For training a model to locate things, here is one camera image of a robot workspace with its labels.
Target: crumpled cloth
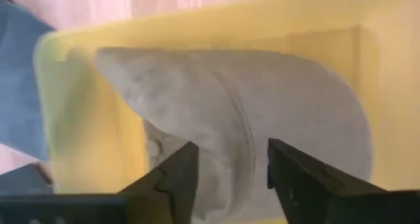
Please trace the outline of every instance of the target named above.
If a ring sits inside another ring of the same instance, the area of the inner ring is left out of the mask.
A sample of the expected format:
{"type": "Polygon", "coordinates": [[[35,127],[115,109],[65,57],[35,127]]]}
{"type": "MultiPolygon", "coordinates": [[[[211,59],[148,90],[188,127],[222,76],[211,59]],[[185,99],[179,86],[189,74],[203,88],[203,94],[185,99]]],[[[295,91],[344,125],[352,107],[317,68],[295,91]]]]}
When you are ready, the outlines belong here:
{"type": "Polygon", "coordinates": [[[361,104],[316,62],[267,51],[105,48],[96,63],[145,120],[153,165],[186,141],[200,147],[193,223],[283,217],[266,185],[268,138],[370,177],[371,135],[361,104]]]}

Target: blue fabric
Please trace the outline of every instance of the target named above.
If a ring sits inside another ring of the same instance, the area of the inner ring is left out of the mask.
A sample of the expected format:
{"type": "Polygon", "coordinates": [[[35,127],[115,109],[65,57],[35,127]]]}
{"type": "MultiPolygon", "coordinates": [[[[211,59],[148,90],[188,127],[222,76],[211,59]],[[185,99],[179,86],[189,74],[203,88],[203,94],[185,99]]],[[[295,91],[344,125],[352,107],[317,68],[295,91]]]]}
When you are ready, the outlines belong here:
{"type": "Polygon", "coordinates": [[[6,26],[3,37],[0,32],[0,143],[46,160],[32,55],[39,37],[51,28],[4,0],[2,11],[6,16],[0,15],[0,26],[6,26]]]}

